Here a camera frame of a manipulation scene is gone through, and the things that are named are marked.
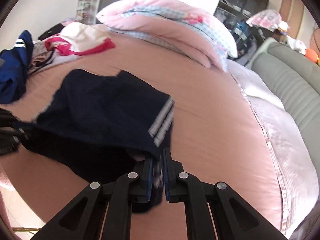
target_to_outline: gray headboard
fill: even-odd
[[[320,181],[320,67],[269,38],[246,65],[296,122]]]

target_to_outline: orange plush toy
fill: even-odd
[[[319,61],[318,54],[313,49],[306,49],[306,57],[314,63],[318,63]]]

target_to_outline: white stripe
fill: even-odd
[[[169,112],[167,118],[164,120],[164,123],[162,124],[162,126],[161,126],[155,140],[154,140],[157,147],[159,147],[159,145],[163,142],[163,139],[164,139],[167,131],[169,130],[171,123],[172,123],[172,119],[173,119],[173,108]]]
[[[16,43],[17,43],[17,42],[23,42],[23,43],[25,43],[23,39],[17,39]]]
[[[167,102],[164,104],[161,111],[159,112],[158,116],[156,117],[156,120],[154,121],[154,123],[151,125],[149,129],[149,133],[152,138],[155,136],[155,134],[159,130],[164,118],[166,117],[172,105],[173,105],[173,99],[172,97],[169,97],[169,99],[167,100]]]
[[[27,48],[26,46],[25,46],[25,44],[15,44],[14,45],[14,47],[17,47],[17,48],[20,48],[20,47],[25,47],[25,48]]]

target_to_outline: pink bed sheet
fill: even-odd
[[[129,71],[176,100],[172,158],[201,181],[225,181],[280,229],[281,193],[270,152],[230,74],[206,69],[179,53],[124,34],[110,36],[115,49],[32,76],[23,98],[1,107],[30,121],[51,101],[72,69],[99,75]],[[15,189],[45,222],[88,184],[63,164],[24,147],[0,161]],[[133,215],[131,239],[187,239],[184,205],[164,199],[150,212]]]

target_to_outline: floor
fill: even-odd
[[[0,190],[12,227],[42,228],[44,226],[44,222],[29,208],[18,192],[3,187],[0,187]],[[29,240],[33,236],[28,232],[17,232],[16,234],[22,240]]]

